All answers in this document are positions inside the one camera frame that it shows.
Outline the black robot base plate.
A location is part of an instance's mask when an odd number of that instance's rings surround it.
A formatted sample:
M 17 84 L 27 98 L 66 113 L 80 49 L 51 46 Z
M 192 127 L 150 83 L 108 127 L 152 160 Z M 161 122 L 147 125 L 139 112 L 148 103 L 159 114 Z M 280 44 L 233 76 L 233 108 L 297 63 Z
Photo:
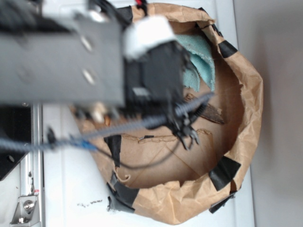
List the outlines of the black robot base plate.
M 31 143 L 31 108 L 1 107 L 0 137 Z M 4 180 L 25 157 L 26 152 L 0 149 L 0 179 Z

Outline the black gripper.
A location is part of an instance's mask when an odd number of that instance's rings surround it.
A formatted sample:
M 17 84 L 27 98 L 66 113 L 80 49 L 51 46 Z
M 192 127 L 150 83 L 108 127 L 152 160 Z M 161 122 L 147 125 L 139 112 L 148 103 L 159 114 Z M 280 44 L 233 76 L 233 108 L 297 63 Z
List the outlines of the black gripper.
M 153 47 L 137 60 L 125 62 L 126 118 L 140 116 L 147 129 L 168 127 L 191 149 L 199 143 L 192 123 L 200 104 L 189 107 L 183 99 L 183 71 L 189 62 L 187 51 L 176 41 Z

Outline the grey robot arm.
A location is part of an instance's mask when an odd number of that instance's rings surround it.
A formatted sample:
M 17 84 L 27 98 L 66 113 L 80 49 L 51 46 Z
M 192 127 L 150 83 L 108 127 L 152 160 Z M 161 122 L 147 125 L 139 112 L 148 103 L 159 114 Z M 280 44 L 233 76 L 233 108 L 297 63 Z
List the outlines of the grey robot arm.
M 137 22 L 106 0 L 89 0 L 85 13 L 46 17 L 35 1 L 0 3 L 0 103 L 64 103 L 79 117 L 131 117 L 78 137 L 41 145 L 1 137 L 0 146 L 26 152 L 74 145 L 95 137 L 165 125 L 180 139 L 194 137 L 191 116 L 199 100 L 183 101 L 188 52 L 161 15 L 144 12 Z

